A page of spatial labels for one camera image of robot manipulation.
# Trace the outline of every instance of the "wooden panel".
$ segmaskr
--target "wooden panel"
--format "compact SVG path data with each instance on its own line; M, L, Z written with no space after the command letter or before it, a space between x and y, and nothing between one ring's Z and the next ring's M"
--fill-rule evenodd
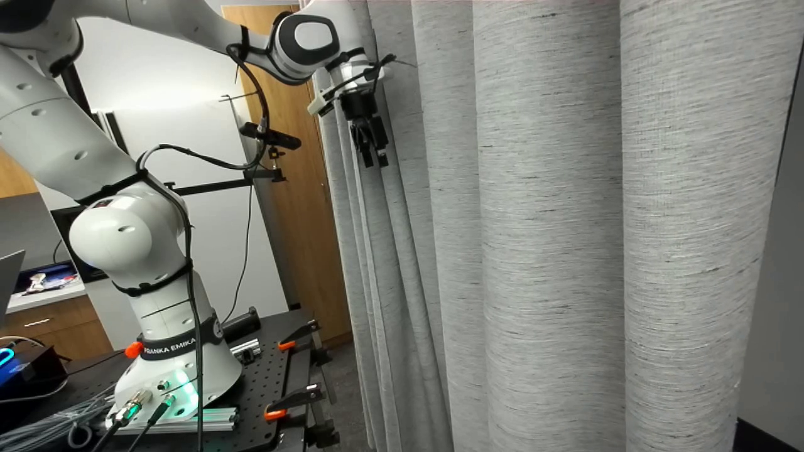
M0 337L5 334L36 337L76 360L113 352L100 318L86 295L10 314L0 328Z
M253 33L268 33L275 18L286 4L241 4L223 6L223 18L246 24ZM334 235L334 219L327 187L327 167L322 152L319 123L306 112L311 84L282 84L265 70L253 70L267 89L272 107L272 128L302 137L302 148L282 157L285 183L267 183L265 210L275 227L275 252L285 268L285 284L292 301L302 303L322 324L322 339L343 340L351 334L346 291ZM248 97L252 118L262 118L256 96Z
M5 151L0 151L0 198L39 193L27 171L23 171Z

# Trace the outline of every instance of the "workbench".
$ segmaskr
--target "workbench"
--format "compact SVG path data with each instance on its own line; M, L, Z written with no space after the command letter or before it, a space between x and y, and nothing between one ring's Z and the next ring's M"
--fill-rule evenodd
M282 398L289 391L304 389L310 383L311 370L311 339L299 339L299 345L289 353L276 352L276 340L289 337L294 328L299 328L310 315L302 310L276 314L262 318L262 328L256 334L248 334L241 340L248 340L258 337L262 353L243 365L241 381L219 402L211 406L236 406L240 417L234 423L234 431L207 431L204 435L204 450L207 452L240 452L240 450L276 450L276 452L304 452L306 441L306 427L285 427L285 423L267 423L262 419L262 411L267 403ZM84 369L70 376L70 383L50 396L49 402L39 402L39 406L18 408L20 423L44 419L52 411L60 411L65 406L74 406L111 383L126 370L128 359L113 355L104 363L95 363L90 369ZM306 417L311 414L311 406L294 406L289 408L292 417ZM134 437L115 437L109 441L106 452L128 450ZM192 452L196 450L196 431L193 435L149 435L140 446L140 452Z

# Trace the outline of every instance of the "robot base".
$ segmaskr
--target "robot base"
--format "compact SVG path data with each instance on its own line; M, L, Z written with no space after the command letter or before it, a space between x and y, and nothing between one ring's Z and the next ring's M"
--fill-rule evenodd
M111 411L140 402L130 427L143 427L162 402L174 398L167 417L192 421L198 408L196 373L196 352L162 360L135 359L115 383ZM227 340L204 344L204 403L223 396L240 376L241 363L232 355Z

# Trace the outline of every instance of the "door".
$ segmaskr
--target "door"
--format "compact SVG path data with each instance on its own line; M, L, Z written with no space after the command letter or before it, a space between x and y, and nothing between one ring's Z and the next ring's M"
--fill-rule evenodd
M223 18L268 35L275 18L285 10L297 6L232 4L223 6ZM306 112L311 83L282 84L265 70L253 70L253 74L268 97L272 128L302 137L302 148L280 160L286 181L258 183L286 299L319 318L324 344L346 340L351 328L322 136L316 118ZM262 118L258 99L253 96L248 96L248 112L252 118Z

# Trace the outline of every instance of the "gray curtain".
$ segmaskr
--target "gray curtain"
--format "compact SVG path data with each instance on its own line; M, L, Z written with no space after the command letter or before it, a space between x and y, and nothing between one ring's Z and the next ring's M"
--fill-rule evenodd
M373 446L731 450L804 3L354 4L399 58L388 167L322 123Z

